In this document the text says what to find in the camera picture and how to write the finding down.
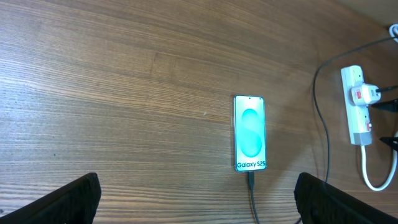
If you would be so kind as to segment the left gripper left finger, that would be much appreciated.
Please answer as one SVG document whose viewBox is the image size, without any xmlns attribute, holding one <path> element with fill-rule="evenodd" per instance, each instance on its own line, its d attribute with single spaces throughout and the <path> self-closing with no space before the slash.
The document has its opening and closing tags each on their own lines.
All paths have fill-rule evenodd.
<svg viewBox="0 0 398 224">
<path fill-rule="evenodd" d="M 70 182 L 38 200 L 1 217 L 1 223 L 92 224 L 101 198 L 94 172 Z"/>
</svg>

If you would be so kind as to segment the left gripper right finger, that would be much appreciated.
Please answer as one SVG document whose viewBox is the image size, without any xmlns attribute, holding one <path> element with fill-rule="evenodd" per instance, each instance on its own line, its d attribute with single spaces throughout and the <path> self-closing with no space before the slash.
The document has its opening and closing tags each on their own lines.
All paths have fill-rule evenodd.
<svg viewBox="0 0 398 224">
<path fill-rule="evenodd" d="M 397 224 L 397 218 L 306 172 L 298 177 L 294 197 L 303 224 Z"/>
</svg>

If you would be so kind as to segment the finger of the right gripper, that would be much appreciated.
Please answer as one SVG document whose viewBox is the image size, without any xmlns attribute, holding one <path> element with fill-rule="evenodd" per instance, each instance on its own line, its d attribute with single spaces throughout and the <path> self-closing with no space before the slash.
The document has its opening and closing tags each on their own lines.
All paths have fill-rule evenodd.
<svg viewBox="0 0 398 224">
<path fill-rule="evenodd" d="M 398 137 L 381 137 L 380 140 L 391 149 L 398 151 Z"/>
<path fill-rule="evenodd" d="M 398 99 L 384 101 L 371 105 L 373 108 L 390 112 L 398 112 Z"/>
</svg>

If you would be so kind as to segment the turquoise screen smartphone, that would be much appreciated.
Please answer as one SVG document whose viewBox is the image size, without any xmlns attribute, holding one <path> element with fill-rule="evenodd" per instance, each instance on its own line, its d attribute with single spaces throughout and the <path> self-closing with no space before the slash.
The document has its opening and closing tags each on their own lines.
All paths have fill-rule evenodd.
<svg viewBox="0 0 398 224">
<path fill-rule="evenodd" d="M 266 112 L 261 96 L 236 95 L 233 98 L 235 169 L 238 172 L 267 167 Z"/>
</svg>

